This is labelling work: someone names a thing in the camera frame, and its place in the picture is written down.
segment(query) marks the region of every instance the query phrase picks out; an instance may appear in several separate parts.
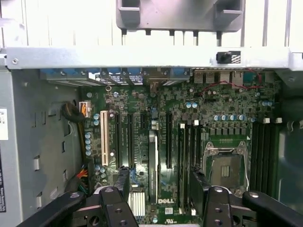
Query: motherboard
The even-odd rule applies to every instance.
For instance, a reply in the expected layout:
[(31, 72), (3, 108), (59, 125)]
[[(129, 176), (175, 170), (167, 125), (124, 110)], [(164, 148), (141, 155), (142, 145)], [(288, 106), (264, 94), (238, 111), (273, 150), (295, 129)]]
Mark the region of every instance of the motherboard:
[(272, 72), (192, 72), (186, 81), (83, 87), (86, 158), (95, 188), (130, 168), (129, 205), (139, 224), (200, 223), (189, 169), (241, 197), (250, 187), (254, 124), (280, 123)]

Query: white label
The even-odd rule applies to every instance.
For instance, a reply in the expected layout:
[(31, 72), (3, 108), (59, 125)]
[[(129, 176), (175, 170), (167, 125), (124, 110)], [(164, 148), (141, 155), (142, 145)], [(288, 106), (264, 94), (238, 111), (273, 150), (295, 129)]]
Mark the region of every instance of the white label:
[(165, 214), (173, 214), (173, 213), (174, 213), (174, 209), (172, 207), (165, 208)]
[(0, 140), (9, 140), (8, 112), (0, 108)]
[(175, 203), (173, 199), (158, 199), (159, 204), (167, 203), (167, 204), (173, 204)]

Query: black pcie slot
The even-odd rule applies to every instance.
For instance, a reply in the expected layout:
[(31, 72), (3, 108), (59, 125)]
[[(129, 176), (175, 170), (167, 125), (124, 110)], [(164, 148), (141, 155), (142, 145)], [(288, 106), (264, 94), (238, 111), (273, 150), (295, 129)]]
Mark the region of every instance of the black pcie slot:
[(116, 168), (119, 168), (122, 166), (122, 157), (121, 157), (122, 128), (121, 128), (121, 119), (119, 114), (115, 116), (115, 127), (116, 127), (116, 133), (115, 133)]
[(172, 114), (166, 113), (166, 166), (172, 168), (171, 150), (172, 150)]
[(134, 168), (134, 116), (127, 115), (128, 167)]

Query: green circuit board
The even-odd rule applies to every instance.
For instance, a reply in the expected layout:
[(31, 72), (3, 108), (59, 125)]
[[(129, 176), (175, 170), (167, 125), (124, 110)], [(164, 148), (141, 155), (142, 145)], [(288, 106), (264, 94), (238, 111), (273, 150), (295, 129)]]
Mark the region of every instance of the green circuit board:
[[(251, 77), (244, 76), (241, 86), (255, 86)], [(128, 166), (133, 170), (131, 191), (145, 201), (144, 215), (134, 213), (139, 224), (200, 223), (189, 209), (189, 168), (202, 167), (212, 185), (236, 196), (246, 191), (253, 123), (274, 116), (280, 90), (276, 78), (261, 79), (258, 88), (244, 89), (213, 86), (197, 73), (189, 81), (159, 86), (156, 94), (149, 86), (83, 87), (81, 100), (90, 102), (92, 113), (85, 132), (91, 133), (87, 158), (96, 166), (95, 187), (113, 185), (117, 169)], [(108, 123), (106, 165), (101, 111)]]

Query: pci express slot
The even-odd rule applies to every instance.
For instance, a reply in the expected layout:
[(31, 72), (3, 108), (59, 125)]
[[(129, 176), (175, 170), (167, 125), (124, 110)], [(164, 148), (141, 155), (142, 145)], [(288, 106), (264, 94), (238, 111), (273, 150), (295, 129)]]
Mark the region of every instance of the pci express slot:
[(115, 116), (115, 148), (116, 148), (116, 168), (122, 166), (122, 157), (121, 157), (121, 138), (122, 138), (122, 128), (121, 128), (121, 119), (120, 115)]
[(128, 167), (134, 168), (134, 115), (127, 115)]
[(172, 114), (166, 113), (166, 166), (172, 168)]
[(108, 131), (108, 111), (100, 112), (101, 126), (101, 161), (103, 166), (108, 165), (109, 153), (109, 131)]

